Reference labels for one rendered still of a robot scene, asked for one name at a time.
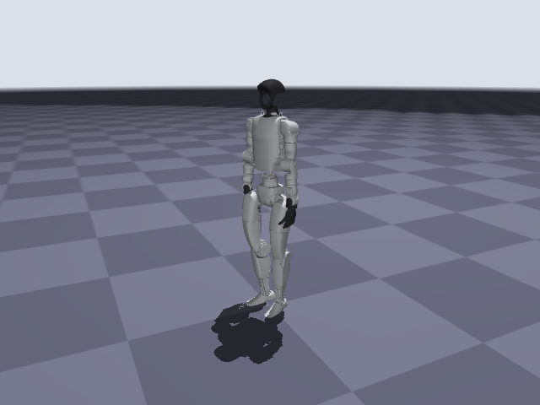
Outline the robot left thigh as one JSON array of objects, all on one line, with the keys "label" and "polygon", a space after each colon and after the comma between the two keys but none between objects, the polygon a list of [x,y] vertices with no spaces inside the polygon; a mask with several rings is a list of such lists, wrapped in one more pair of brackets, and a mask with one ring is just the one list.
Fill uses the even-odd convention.
[{"label": "robot left thigh", "polygon": [[[278,225],[280,221],[285,217],[287,212],[286,208],[286,196],[283,194],[276,195],[276,202],[273,204],[271,217],[270,217],[270,243],[272,249],[272,259],[278,259],[281,263],[284,261],[287,239],[289,235],[290,226],[283,229],[285,221]],[[296,209],[295,209],[296,210]]]}]

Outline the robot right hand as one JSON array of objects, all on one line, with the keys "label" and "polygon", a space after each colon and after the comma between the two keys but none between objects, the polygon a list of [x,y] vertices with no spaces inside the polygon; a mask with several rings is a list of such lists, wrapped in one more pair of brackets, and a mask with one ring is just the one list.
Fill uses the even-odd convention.
[{"label": "robot right hand", "polygon": [[[243,188],[244,188],[244,191],[243,191],[244,194],[247,194],[250,191],[250,187],[248,185],[244,185]],[[252,189],[251,189],[251,191],[252,191]],[[257,209],[260,209],[260,208],[257,207]],[[261,210],[259,210],[259,211],[261,211]]]}]

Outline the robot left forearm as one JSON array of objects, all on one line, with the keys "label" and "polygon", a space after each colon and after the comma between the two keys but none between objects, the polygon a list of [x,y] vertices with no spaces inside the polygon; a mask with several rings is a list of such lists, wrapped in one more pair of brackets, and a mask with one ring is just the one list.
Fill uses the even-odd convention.
[{"label": "robot left forearm", "polygon": [[298,170],[297,165],[294,159],[290,162],[290,171],[289,173],[286,173],[284,175],[285,179],[285,194],[286,194],[286,202],[287,198],[292,199],[292,206],[298,204],[299,199],[297,196],[298,190],[297,190],[297,179],[298,179]]}]

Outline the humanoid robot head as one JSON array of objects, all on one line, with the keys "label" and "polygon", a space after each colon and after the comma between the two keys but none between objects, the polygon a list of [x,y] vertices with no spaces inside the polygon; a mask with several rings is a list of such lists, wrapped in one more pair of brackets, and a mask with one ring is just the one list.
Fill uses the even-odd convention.
[{"label": "humanoid robot head", "polygon": [[[276,79],[268,79],[258,84],[257,89],[259,91],[260,105],[262,109],[267,110],[266,114],[263,115],[263,117],[274,116],[271,115],[272,112],[277,112],[277,114],[279,115],[278,107],[273,105],[273,101],[277,93],[285,92],[283,84]],[[270,100],[267,105],[263,103],[264,94],[268,94],[270,96]]]}]

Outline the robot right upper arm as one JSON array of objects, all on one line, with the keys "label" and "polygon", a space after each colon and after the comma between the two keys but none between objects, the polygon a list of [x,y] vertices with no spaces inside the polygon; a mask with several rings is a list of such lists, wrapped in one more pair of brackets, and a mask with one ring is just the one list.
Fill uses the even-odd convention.
[{"label": "robot right upper arm", "polygon": [[252,121],[255,117],[246,120],[246,145],[247,150],[242,154],[242,159],[248,163],[254,163],[253,149],[252,149]]}]

